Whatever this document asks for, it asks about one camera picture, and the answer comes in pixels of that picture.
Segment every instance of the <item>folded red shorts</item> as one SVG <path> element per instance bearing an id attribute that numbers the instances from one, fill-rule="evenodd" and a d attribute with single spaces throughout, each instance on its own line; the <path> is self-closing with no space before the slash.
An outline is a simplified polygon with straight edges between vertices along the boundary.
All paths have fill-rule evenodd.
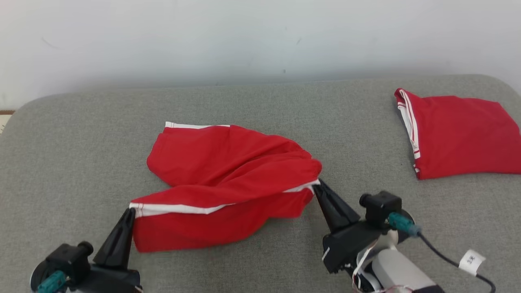
<path id="1" fill-rule="evenodd" d="M 172 187 L 130 203 L 140 252 L 221 245 L 250 236 L 268 218 L 298 217 L 322 168 L 281 136 L 170 122 L 147 164 Z"/>
<path id="2" fill-rule="evenodd" d="M 413 147 L 416 176 L 521 174 L 521 135 L 497 102 L 394 93 Z"/>

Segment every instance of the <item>cable label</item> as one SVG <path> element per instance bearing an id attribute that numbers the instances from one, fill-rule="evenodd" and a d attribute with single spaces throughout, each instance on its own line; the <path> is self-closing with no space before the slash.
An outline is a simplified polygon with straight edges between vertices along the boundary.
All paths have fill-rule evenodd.
<path id="1" fill-rule="evenodd" d="M 461 258 L 459 268 L 468 272 L 472 276 L 476 276 L 479 265 L 485 261 L 485 259 L 486 258 L 483 257 L 483 255 L 469 249 L 463 258 Z"/>

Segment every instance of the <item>cable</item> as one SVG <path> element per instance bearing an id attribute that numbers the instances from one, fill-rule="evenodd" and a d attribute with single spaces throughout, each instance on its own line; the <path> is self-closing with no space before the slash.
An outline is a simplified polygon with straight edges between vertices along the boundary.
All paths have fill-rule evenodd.
<path id="1" fill-rule="evenodd" d="M 427 238 L 425 238 L 425 236 L 421 232 L 418 232 L 417 235 L 418 235 L 419 238 L 421 238 L 423 240 L 423 242 L 425 242 L 425 244 L 430 248 L 430 250 L 432 250 L 437 256 L 441 257 L 444 261 L 452 264 L 453 266 L 455 266 L 457 268 L 460 268 L 460 265 L 457 262 L 449 259 L 445 255 L 441 254 L 441 252 L 439 252 L 438 249 L 434 248 L 434 246 L 432 246 L 432 244 L 429 242 L 429 240 L 427 240 Z M 480 274 L 476 274 L 476 278 L 478 278 L 478 279 L 482 280 L 483 282 L 489 284 L 490 285 L 490 293 L 495 293 L 495 285 L 494 285 L 494 283 L 492 283 L 491 280 L 483 277 Z"/>
<path id="2" fill-rule="evenodd" d="M 369 252 L 371 251 L 371 249 L 373 249 L 376 245 L 376 243 L 378 242 L 378 240 L 376 240 L 373 244 L 371 244 L 371 246 L 369 246 L 369 248 L 367 248 L 367 250 L 364 252 L 364 255 L 362 256 L 362 258 L 360 259 L 360 261 L 358 262 L 358 264 L 356 265 L 356 268 L 355 270 L 353 271 L 353 276 L 352 276 L 352 279 L 353 279 L 353 287 L 355 286 L 355 276 L 358 274 L 358 270 L 360 270 L 360 268 L 362 267 L 362 265 L 364 264 L 364 261 L 365 259 L 367 258 L 367 256 L 369 255 Z M 358 277 L 358 288 L 360 289 L 360 277 Z"/>

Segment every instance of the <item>gray fabric surface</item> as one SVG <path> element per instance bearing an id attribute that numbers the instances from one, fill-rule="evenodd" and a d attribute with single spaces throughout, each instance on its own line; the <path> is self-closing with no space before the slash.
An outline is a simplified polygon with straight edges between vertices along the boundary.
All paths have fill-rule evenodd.
<path id="1" fill-rule="evenodd" d="M 485 76 L 57 95 L 17 111 L 0 137 L 0 286 L 28 291 L 34 267 L 63 242 L 99 248 L 131 199 L 167 186 L 145 160 L 164 122 L 236 124 L 291 138 L 322 161 L 321 177 L 360 213 L 358 197 L 388 190 L 424 234 L 459 261 L 470 248 L 498 292 L 519 291 L 521 177 L 471 174 L 418 181 L 394 90 L 500 102 L 521 124 L 521 99 Z M 316 200 L 298 219 L 272 219 L 249 239 L 210 249 L 139 254 L 146 292 L 348 292 L 321 263 L 328 232 Z M 420 240 L 399 249 L 448 292 L 488 292 Z"/>

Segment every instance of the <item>white stripe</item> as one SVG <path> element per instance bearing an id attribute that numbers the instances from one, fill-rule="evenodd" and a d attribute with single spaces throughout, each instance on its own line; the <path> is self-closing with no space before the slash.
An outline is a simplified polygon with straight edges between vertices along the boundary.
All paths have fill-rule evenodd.
<path id="1" fill-rule="evenodd" d="M 313 185 L 320 185 L 320 180 L 317 179 L 315 181 L 311 181 L 309 183 L 302 184 L 302 185 L 297 186 L 295 188 L 288 189 L 288 190 L 286 190 L 284 192 L 298 192 L 298 191 L 302 191 L 302 190 L 304 190 L 306 188 L 310 188 L 311 191 L 313 191 L 313 188 L 311 188 L 311 186 L 313 186 Z"/>
<path id="2" fill-rule="evenodd" d="M 162 215 L 168 213 L 180 213 L 180 214 L 211 214 L 215 211 L 222 209 L 227 205 L 231 204 L 222 204 L 214 207 L 196 207 L 189 206 L 184 204 L 154 204 L 154 203 L 137 203 L 131 202 L 129 207 L 135 208 L 138 210 L 136 214 L 136 218 L 139 217 L 147 217 L 147 216 L 155 216 Z"/>
<path id="3" fill-rule="evenodd" d="M 295 188 L 288 189 L 284 192 L 299 192 L 304 189 L 309 189 L 313 194 L 315 194 L 313 190 L 313 185 L 319 185 L 320 181 L 317 179 L 315 181 L 311 181 L 306 184 L 302 184 Z M 163 215 L 168 213 L 180 213 L 180 214 L 211 214 L 215 211 L 222 209 L 227 205 L 234 205 L 235 203 L 230 204 L 222 204 L 219 206 L 213 207 L 198 207 L 198 206 L 190 206 L 185 204 L 156 204 L 156 203 L 137 203 L 131 202 L 129 207 L 133 207 L 136 209 L 136 218 L 139 217 L 147 217 L 147 216 L 156 216 Z"/>
<path id="4" fill-rule="evenodd" d="M 409 134 L 409 141 L 411 146 L 413 147 L 414 159 L 420 157 L 419 152 L 419 139 L 418 139 L 418 125 L 416 123 L 416 117 L 414 116 L 414 111 L 412 108 L 412 103 L 407 96 L 407 93 L 404 90 L 400 90 L 400 95 L 405 101 L 405 104 L 402 102 L 398 102 L 398 109 L 402 114 L 403 122 L 405 124 L 405 128 L 407 129 L 407 133 Z"/>
<path id="5" fill-rule="evenodd" d="M 190 128 L 190 129 L 202 129 L 206 127 L 212 127 L 212 126 L 224 126 L 224 127 L 230 127 L 229 125 L 191 125 L 191 124 L 179 124 L 179 123 L 173 123 L 173 122 L 165 122 L 166 128 Z"/>
<path id="6" fill-rule="evenodd" d="M 405 99 L 405 107 L 407 108 L 407 113 L 411 114 L 411 122 L 413 125 L 413 134 L 414 137 L 411 137 L 412 141 L 414 142 L 413 148 L 414 151 L 419 150 L 419 133 L 418 133 L 418 125 L 416 124 L 416 117 L 414 116 L 414 110 L 413 105 L 411 101 L 409 100 L 409 97 L 407 96 L 407 93 L 404 90 L 400 90 L 400 94 L 402 95 L 403 99 Z"/>

